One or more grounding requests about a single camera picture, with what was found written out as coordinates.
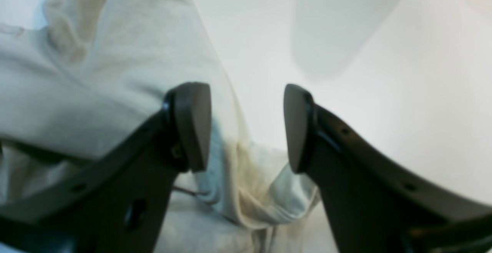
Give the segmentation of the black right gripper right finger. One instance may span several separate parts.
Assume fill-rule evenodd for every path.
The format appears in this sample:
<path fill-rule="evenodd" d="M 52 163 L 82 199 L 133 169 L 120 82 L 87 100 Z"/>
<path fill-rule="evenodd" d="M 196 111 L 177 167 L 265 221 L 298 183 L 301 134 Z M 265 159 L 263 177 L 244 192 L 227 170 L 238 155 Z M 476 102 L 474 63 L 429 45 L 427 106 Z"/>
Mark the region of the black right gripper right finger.
<path fill-rule="evenodd" d="M 439 187 L 371 146 L 314 102 L 284 90 L 292 171 L 318 187 L 340 253 L 487 253 L 491 206 Z"/>

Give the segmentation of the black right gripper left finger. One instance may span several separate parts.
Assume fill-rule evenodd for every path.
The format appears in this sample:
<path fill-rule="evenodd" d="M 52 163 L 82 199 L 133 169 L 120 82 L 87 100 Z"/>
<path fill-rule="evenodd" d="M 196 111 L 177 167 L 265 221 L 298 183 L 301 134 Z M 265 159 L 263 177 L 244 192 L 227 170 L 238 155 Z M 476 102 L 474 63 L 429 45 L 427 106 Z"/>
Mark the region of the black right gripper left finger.
<path fill-rule="evenodd" d="M 211 90 L 183 83 L 102 160 L 1 207 L 1 245 L 20 253 L 151 253 L 180 173 L 207 169 Z"/>

